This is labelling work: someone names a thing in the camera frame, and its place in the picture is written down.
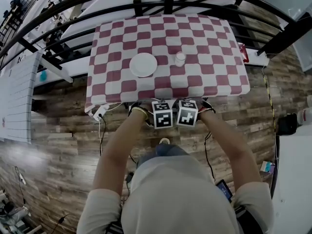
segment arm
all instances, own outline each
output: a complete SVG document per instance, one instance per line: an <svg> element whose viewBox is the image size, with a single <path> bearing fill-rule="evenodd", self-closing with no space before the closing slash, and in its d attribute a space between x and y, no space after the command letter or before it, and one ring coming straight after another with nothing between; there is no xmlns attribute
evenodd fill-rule
<svg viewBox="0 0 312 234"><path fill-rule="evenodd" d="M127 160L144 120L144 113L133 110L110 138L98 161L93 189L109 189L121 195Z"/></svg>
<svg viewBox="0 0 312 234"><path fill-rule="evenodd" d="M230 160L235 189L249 182L261 182L254 155L242 134L220 120L212 111L201 113L200 118Z"/></svg>

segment white t-shirt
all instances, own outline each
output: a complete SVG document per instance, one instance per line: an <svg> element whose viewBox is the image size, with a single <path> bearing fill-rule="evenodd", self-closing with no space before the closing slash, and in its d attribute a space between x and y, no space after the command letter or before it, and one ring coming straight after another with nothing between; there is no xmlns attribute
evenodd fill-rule
<svg viewBox="0 0 312 234"><path fill-rule="evenodd" d="M273 205L267 183L252 182L235 194L263 233L273 224ZM120 196L107 189L89 193L78 234L101 234L119 220ZM123 206L125 234L240 234L234 209L207 172L191 156L156 157L135 172L131 195Z"/></svg>

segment wood-patterned flooring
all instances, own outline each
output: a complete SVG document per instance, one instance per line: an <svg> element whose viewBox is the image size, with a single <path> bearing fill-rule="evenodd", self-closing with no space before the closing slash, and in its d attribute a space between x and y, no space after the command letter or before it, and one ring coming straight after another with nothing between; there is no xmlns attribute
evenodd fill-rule
<svg viewBox="0 0 312 234"><path fill-rule="evenodd" d="M241 7L252 6L242 3ZM266 27L252 20L249 22L255 27ZM261 70L247 68L247 72L251 84L247 95L209 101L221 118L244 133L260 166L264 160L274 160L272 112ZM302 73L292 47L274 57L264 72L277 118L307 107L306 96L312 94L312 76ZM35 94L47 100L34 105L38 111L32 113L33 143L0 142L0 189L5 189L17 206L22 205L14 170L14 166L18 166L27 181L26 186L21 185L26 206L32 214L27 220L34 226L41 224L48 233L66 214L70 215L55 233L76 232L95 174L99 158L98 124L84 112L86 84L86 77L82 77L76 78L73 84L59 82L36 89ZM105 115L104 145L126 117L127 111L122 106ZM72 133L73 137L49 138L51 133ZM203 144L206 134L202 123L192 130L174 127L155 131L144 126L132 154L138 159L151 151L160 138L169 137L208 169ZM233 190L229 161L213 138L208 141L207 150L216 179L225 179ZM130 159L128 169L135 169ZM262 176L264 181L271 182L271 176ZM123 193L128 194L126 187Z"/></svg>

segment jeans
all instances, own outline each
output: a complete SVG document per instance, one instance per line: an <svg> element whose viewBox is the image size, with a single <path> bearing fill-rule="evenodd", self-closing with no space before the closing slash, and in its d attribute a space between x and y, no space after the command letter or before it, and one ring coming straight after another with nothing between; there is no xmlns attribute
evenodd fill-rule
<svg viewBox="0 0 312 234"><path fill-rule="evenodd" d="M189 155L187 152L185 152L183 149L179 148L175 145L168 145L168 144L159 144L155 147L155 152L146 154L145 156L141 157L137 167L142 165L144 162L151 158L155 157L163 157L163 156L183 156L183 155Z"/></svg>

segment white table leg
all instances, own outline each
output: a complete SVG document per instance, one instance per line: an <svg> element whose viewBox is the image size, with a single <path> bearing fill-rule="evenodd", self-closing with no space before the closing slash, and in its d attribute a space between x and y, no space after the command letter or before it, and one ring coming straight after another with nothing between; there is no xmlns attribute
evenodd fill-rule
<svg viewBox="0 0 312 234"><path fill-rule="evenodd" d="M69 82L69 83L73 83L73 78L71 78L68 73L66 72L65 69L58 69L56 66L52 65L51 63L49 63L46 59L42 58L41 59L41 64L42 66L44 66L46 69L50 70L51 72L55 73L56 75L58 75L59 77L63 78L65 81Z"/></svg>

